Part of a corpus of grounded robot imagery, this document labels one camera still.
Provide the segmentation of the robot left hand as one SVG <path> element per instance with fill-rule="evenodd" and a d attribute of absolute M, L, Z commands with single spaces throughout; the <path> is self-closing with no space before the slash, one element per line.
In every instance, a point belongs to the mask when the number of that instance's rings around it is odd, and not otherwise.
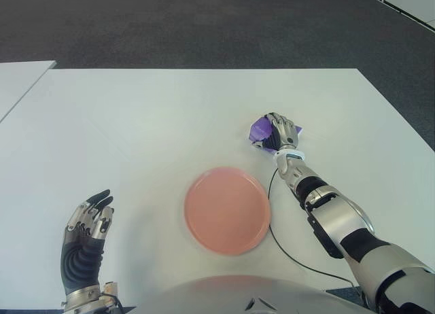
<path fill-rule="evenodd" d="M 109 190 L 80 203 L 64 230 L 60 274 L 66 295 L 99 284 L 107 233 L 113 222 Z"/>

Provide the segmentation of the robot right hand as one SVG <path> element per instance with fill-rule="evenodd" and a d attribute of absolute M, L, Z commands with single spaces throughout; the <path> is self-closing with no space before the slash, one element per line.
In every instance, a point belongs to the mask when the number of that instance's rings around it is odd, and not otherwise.
<path fill-rule="evenodd" d="M 272 112 L 263 115 L 251 125 L 249 141 L 273 154 L 283 149 L 295 150 L 301 130 L 301 127 L 285 116 Z"/>

